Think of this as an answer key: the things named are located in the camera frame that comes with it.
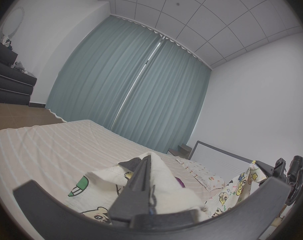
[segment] curtain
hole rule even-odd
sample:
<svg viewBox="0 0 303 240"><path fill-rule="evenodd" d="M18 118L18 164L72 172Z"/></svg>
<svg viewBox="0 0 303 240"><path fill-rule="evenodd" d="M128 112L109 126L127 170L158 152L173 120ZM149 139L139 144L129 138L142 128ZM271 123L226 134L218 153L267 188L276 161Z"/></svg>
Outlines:
<svg viewBox="0 0 303 240"><path fill-rule="evenodd" d="M186 144L202 108L210 72L187 50L163 40L111 130L163 153Z"/></svg>
<svg viewBox="0 0 303 240"><path fill-rule="evenodd" d="M46 108L66 121L91 119L110 129L159 34L108 17L77 46L59 72Z"/></svg>

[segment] pillowcase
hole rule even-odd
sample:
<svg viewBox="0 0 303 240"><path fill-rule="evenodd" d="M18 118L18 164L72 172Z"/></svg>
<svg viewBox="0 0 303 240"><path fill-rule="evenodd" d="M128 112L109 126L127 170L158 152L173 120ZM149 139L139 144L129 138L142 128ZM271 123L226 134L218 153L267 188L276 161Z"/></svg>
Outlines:
<svg viewBox="0 0 303 240"><path fill-rule="evenodd" d="M201 164L195 161L191 161L184 158L176 158L176 161L179 162L195 179L203 185L207 191L212 191L215 189L221 189L225 187L225 181L213 174Z"/></svg>

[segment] brown tile floor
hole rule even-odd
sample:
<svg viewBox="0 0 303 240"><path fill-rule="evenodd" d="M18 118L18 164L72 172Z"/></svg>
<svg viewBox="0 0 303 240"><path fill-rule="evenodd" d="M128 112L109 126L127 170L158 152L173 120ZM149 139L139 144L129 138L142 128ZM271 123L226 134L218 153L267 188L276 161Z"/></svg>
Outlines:
<svg viewBox="0 0 303 240"><path fill-rule="evenodd" d="M62 122L45 108L0 103L0 130Z"/></svg>
<svg viewBox="0 0 303 240"><path fill-rule="evenodd" d="M48 109L0 103L0 130L25 126L62 123ZM0 206L0 239L27 239L8 218Z"/></svg>

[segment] bed sheet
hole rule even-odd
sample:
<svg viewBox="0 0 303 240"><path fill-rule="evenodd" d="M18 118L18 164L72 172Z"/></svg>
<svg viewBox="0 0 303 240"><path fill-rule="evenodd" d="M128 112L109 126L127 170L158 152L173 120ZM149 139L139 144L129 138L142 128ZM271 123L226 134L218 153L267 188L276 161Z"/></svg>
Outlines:
<svg viewBox="0 0 303 240"><path fill-rule="evenodd" d="M0 130L0 198L16 221L34 239L42 239L20 210L13 189L34 179L63 202L88 171L111 167L153 151L91 120ZM214 196L174 156L158 154L175 177L202 200Z"/></svg>

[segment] ceiling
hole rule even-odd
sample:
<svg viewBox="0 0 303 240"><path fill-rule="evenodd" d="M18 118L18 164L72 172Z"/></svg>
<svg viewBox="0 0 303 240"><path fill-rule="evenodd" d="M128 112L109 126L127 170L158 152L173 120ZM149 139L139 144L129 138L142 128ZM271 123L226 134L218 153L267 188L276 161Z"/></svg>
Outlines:
<svg viewBox="0 0 303 240"><path fill-rule="evenodd" d="M112 14L160 30L212 68L302 31L284 0L102 0Z"/></svg>

